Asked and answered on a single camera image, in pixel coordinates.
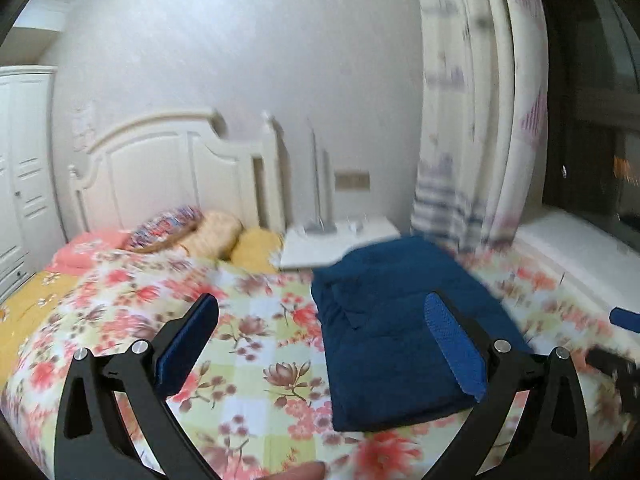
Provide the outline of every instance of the blue towel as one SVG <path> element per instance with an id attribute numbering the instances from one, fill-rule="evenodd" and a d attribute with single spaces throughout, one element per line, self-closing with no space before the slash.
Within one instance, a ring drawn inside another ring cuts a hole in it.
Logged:
<path id="1" fill-rule="evenodd" d="M 434 244 L 406 237 L 314 272 L 336 431 L 381 431 L 469 408 L 424 319 L 441 290 L 493 338 L 529 351 L 502 305 Z"/>

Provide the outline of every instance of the white nightstand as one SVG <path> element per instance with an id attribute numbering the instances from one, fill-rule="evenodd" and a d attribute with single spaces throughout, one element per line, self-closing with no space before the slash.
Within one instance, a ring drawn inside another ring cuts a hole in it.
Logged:
<path id="1" fill-rule="evenodd" d="M 347 221 L 336 222 L 336 227 L 336 234 L 323 236 L 307 235 L 301 226 L 290 228 L 284 240 L 280 268 L 327 267 L 355 248 L 400 237 L 398 229 L 386 218 L 364 220 L 357 233 Z"/>

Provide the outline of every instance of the wall outlet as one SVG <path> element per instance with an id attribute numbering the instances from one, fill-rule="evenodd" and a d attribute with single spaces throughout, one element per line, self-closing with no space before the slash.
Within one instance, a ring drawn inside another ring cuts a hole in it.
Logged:
<path id="1" fill-rule="evenodd" d="M 336 171 L 336 191 L 370 191 L 371 176 L 369 171 Z"/>

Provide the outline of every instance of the white wardrobe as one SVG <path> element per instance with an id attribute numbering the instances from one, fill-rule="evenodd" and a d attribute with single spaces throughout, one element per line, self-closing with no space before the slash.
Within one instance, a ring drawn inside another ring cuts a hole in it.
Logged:
<path id="1" fill-rule="evenodd" d="M 55 71 L 0 67 L 0 303 L 65 243 L 50 166 Z"/>

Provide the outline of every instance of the finger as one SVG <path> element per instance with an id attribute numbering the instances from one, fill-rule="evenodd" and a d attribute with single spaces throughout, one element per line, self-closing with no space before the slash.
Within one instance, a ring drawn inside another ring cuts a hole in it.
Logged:
<path id="1" fill-rule="evenodd" d="M 326 464 L 324 462 L 306 462 L 303 465 L 265 476 L 263 480 L 324 480 Z"/>

